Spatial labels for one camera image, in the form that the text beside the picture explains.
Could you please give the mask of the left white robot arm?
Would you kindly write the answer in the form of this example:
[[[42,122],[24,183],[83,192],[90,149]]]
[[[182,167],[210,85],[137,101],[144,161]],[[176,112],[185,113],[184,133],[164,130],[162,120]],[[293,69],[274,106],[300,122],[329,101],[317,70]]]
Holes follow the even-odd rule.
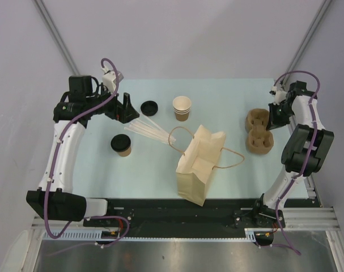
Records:
[[[116,216],[102,198],[86,198],[73,194],[73,173],[81,139],[88,121],[104,114],[126,124],[139,117],[130,95],[123,101],[113,94],[123,80],[121,72],[108,71],[96,87],[90,75],[70,76],[69,90],[53,110],[53,144],[44,175],[36,190],[27,193],[26,201],[41,218],[78,222],[95,216],[102,226],[110,226]]]

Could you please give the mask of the beige paper takeout bag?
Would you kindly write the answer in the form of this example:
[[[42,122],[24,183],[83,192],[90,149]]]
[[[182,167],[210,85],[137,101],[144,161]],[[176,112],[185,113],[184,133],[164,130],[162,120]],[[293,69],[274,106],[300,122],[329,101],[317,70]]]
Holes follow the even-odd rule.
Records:
[[[203,206],[214,170],[222,168],[218,165],[222,151],[226,150],[241,157],[240,162],[225,166],[225,169],[242,164],[245,156],[225,148],[225,132],[212,133],[203,125],[200,125],[195,133],[181,127],[192,136],[192,140],[186,150],[180,150],[171,143],[172,134],[178,128],[178,126],[174,127],[168,136],[169,146],[181,154],[176,168],[178,195],[191,203]]]

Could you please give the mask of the brown paper cup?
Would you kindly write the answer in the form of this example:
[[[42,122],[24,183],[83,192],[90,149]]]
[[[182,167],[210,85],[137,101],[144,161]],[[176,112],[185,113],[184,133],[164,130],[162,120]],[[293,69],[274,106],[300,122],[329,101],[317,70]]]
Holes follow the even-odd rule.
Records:
[[[129,146],[126,150],[118,152],[118,155],[121,157],[127,157],[131,153],[131,146]]]

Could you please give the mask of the black plastic cup lid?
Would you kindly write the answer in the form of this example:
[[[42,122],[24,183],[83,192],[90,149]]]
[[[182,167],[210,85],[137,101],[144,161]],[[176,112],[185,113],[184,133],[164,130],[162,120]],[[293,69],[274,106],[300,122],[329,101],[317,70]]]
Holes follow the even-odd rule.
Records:
[[[115,152],[124,152],[131,146],[131,139],[126,134],[118,134],[111,140],[111,148]]]

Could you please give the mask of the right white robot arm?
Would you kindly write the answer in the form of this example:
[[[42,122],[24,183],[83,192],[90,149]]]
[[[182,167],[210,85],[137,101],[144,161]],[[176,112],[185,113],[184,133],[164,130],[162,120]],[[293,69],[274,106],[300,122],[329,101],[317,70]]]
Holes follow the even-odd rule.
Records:
[[[317,92],[307,90],[305,82],[291,83],[287,92],[273,88],[271,94],[275,100],[269,104],[267,129],[288,125],[291,117],[296,126],[282,152],[281,172],[254,204],[252,222],[257,227],[278,221],[290,190],[321,169],[334,139],[319,119]]]

